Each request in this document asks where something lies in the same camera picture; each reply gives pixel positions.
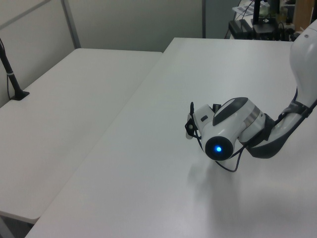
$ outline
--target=blue led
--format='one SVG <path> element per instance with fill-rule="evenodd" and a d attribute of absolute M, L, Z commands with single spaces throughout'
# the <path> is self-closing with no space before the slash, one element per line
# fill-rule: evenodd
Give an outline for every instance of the blue led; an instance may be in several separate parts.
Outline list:
<path fill-rule="evenodd" d="M 218 146 L 218 145 L 216 145 L 214 147 L 214 149 L 215 149 L 216 152 L 221 152 L 222 151 L 222 148 L 220 146 Z"/>

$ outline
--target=white table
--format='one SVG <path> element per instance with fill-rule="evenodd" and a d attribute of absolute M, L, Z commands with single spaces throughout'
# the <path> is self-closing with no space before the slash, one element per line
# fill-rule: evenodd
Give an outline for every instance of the white table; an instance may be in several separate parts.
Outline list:
<path fill-rule="evenodd" d="M 0 109 L 0 215 L 35 223 L 160 58 L 73 51 Z"/>
<path fill-rule="evenodd" d="M 296 89 L 290 46 L 174 39 L 27 238 L 315 237 L 316 112 L 233 174 L 185 138 L 191 101 L 246 96 L 276 119 Z"/>

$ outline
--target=microphone stand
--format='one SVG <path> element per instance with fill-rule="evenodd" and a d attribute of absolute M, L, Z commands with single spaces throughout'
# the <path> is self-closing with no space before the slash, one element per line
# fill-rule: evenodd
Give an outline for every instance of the microphone stand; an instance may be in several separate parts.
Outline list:
<path fill-rule="evenodd" d="M 19 84 L 18 84 L 18 81 L 16 80 L 15 78 L 15 75 L 13 73 L 13 70 L 11 68 L 11 65 L 6 57 L 6 54 L 5 54 L 5 49 L 4 49 L 4 45 L 0 39 L 0 59 L 2 61 L 2 64 L 4 66 L 4 69 L 6 71 L 6 74 L 7 76 L 9 77 L 10 79 L 10 82 L 14 88 L 14 92 L 15 92 L 15 95 L 10 98 L 12 100 L 17 100 L 17 101 L 21 101 L 23 98 L 25 98 L 27 95 L 29 95 L 30 93 L 29 92 L 24 92 L 22 91 L 22 89 L 20 88 Z"/>

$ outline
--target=white wall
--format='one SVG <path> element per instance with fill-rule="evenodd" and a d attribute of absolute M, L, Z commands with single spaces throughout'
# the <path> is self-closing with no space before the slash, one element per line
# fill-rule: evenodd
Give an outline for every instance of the white wall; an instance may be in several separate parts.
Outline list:
<path fill-rule="evenodd" d="M 206 0 L 206 38 L 223 39 L 240 0 Z"/>
<path fill-rule="evenodd" d="M 51 0 L 4 27 L 0 38 L 22 89 L 74 50 L 60 0 Z M 0 107 L 7 102 L 6 72 L 0 63 Z"/>
<path fill-rule="evenodd" d="M 202 37 L 202 0 L 68 0 L 83 48 L 163 52 Z"/>

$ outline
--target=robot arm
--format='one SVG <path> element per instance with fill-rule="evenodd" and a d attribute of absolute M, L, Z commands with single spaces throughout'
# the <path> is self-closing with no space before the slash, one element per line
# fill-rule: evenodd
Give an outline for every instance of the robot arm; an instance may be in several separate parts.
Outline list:
<path fill-rule="evenodd" d="M 290 64 L 297 93 L 277 121 L 272 120 L 248 98 L 234 98 L 219 110 L 204 105 L 188 115 L 187 138 L 201 140 L 203 151 L 213 160 L 231 158 L 236 140 L 253 157 L 271 158 L 317 104 L 317 21 L 293 43 Z M 195 135 L 198 130 L 201 136 Z"/>

